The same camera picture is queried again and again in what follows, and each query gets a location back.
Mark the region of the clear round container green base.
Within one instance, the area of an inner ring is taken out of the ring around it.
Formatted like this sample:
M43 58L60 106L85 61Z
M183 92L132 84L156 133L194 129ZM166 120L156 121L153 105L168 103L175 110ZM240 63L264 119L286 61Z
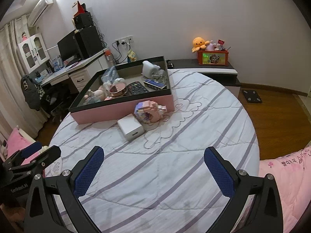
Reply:
M101 100L95 96L95 93L91 90L88 90L87 93L83 97L83 106L98 103Z

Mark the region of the black rose gold compact mirror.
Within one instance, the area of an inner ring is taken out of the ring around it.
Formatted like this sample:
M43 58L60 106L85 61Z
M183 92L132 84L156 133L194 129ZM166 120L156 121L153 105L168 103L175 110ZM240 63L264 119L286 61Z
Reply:
M110 88L111 97L119 97L127 92L127 85L125 83L117 83Z

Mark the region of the large pink brick figure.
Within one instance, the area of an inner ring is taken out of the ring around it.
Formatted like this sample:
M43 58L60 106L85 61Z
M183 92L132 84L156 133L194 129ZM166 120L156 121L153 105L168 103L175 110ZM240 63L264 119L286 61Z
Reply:
M166 112L166 106L159 105L152 100L146 100L136 104L134 115L140 122L149 124L158 122Z

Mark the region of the blue rectangular box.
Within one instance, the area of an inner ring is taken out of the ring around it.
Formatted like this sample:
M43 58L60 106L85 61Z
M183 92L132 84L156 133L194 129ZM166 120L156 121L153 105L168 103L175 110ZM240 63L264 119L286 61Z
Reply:
M146 79L143 83L146 87L149 87L153 90L164 90L167 88L166 84L156 82L152 79Z

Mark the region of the small pink white brick figure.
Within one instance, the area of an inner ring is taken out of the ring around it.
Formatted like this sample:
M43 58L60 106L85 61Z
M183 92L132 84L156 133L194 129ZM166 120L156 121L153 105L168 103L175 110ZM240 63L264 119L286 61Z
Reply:
M114 99L114 97L107 96L107 97L104 99L104 101L106 101L106 100L112 100L112 99Z

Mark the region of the clear glass bottle with cork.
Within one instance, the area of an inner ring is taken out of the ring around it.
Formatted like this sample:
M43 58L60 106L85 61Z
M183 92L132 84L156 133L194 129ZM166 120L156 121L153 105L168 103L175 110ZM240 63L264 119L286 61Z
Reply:
M166 84L167 83L167 74L165 70L158 70L152 75L152 79L156 82Z

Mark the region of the pink printed blanket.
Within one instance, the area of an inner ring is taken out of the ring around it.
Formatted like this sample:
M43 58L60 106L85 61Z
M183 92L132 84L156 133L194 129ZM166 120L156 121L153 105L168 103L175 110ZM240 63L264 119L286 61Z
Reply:
M259 176L272 174L283 211L284 232L298 223L310 202L310 147L275 159L260 161Z

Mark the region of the office chair with black jacket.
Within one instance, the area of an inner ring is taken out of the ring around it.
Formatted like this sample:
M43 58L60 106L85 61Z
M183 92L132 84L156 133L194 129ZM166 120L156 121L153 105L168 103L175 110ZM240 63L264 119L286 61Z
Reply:
M44 89L36 80L28 75L21 77L21 89L30 109L44 111L50 115L54 123L62 121L62 104L65 100L64 93L52 87Z

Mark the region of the white desk with drawers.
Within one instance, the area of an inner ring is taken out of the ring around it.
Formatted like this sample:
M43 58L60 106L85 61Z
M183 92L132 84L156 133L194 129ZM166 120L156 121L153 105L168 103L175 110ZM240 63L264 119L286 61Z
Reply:
M90 58L60 69L48 78L43 79L41 86L53 86L70 79L76 89L80 92L97 72L108 68L105 56L107 50L109 49L105 48Z

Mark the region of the white glass door cabinet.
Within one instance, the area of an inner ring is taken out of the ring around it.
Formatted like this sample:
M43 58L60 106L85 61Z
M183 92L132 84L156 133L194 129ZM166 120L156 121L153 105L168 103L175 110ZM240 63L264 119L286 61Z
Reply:
M35 34L17 45L23 68L29 74L50 60L41 33Z

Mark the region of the pink box with black rim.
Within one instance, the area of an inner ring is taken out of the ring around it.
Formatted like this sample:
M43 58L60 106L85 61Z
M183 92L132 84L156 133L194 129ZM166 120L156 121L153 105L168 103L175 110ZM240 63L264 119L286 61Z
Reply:
M78 124L87 124L102 122L114 119L120 119L124 116L134 112L135 106L139 102L145 100L152 100L160 105L167 107L168 112L175 110L175 104L172 94L172 86L169 79L167 62L163 56L152 57L146 59L147 61L158 65L165 71L166 88L161 90L154 90L145 87L145 93L132 94L129 90L123 95L112 97L111 99L85 104L85 95L91 91L96 91L103 85L101 81L102 75L106 70L101 70L89 80L82 91L78 94L74 102L69 107L70 115Z

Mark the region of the black computer monitor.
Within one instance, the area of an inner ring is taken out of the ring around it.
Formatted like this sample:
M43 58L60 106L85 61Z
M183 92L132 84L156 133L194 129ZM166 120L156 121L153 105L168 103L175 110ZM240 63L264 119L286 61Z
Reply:
M66 62L66 66L72 65L82 59L79 53L78 44L74 36L75 31L73 30L60 41L58 41L59 53L62 62Z

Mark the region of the black remote control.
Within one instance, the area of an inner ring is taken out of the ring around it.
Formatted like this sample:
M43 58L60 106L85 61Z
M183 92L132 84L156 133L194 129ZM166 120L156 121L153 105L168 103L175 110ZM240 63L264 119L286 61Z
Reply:
M131 95L139 95L149 92L139 81L128 84L127 88Z

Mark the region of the yellow blue snack bag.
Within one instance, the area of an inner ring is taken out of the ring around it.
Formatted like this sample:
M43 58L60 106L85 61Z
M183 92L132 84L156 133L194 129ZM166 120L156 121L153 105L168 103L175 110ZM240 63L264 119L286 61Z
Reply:
M132 49L129 49L127 56L128 56L128 62L135 62L138 60L136 53Z

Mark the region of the red triangular object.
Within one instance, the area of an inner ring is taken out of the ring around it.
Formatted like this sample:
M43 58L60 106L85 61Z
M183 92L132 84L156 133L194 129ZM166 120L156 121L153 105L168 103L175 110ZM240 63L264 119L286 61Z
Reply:
M86 9L79 1L76 1L72 5L73 17L78 16L79 14L86 13Z

